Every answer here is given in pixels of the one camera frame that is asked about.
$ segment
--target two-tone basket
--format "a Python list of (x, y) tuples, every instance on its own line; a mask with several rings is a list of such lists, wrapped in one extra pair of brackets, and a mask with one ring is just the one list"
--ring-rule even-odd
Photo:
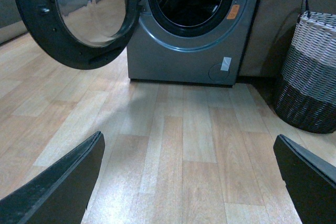
[(336, 130), (336, 15), (303, 10), (281, 70), (275, 112), (299, 129)]

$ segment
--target front-loading washing machine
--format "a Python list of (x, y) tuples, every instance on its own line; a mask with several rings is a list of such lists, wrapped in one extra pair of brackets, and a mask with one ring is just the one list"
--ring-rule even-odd
[(128, 46), (129, 77), (232, 85), (257, 0), (16, 0), (36, 42), (77, 69)]

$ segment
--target wooden floor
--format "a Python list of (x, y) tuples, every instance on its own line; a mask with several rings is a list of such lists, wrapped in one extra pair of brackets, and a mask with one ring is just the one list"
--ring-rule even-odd
[(336, 165), (336, 134), (284, 123), (248, 84), (133, 83), (125, 52), (79, 71), (22, 36), (0, 47), (0, 198), (95, 131), (106, 139), (82, 223), (301, 223), (272, 150), (284, 134)]

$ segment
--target orange sticker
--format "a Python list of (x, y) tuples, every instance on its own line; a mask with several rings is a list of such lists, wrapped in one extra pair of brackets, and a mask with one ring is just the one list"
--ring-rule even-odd
[(240, 5), (233, 5), (227, 19), (235, 19), (239, 12)]

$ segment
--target gray wall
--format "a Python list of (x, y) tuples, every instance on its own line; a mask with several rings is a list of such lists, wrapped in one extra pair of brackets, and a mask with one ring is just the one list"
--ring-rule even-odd
[[(261, 0), (240, 76), (276, 77), (289, 49), (302, 0)], [(309, 0), (312, 12), (336, 14), (336, 0)]]
[(26, 32), (15, 0), (0, 0), (0, 44)]
[(0, 28), (21, 20), (15, 0), (0, 0)]

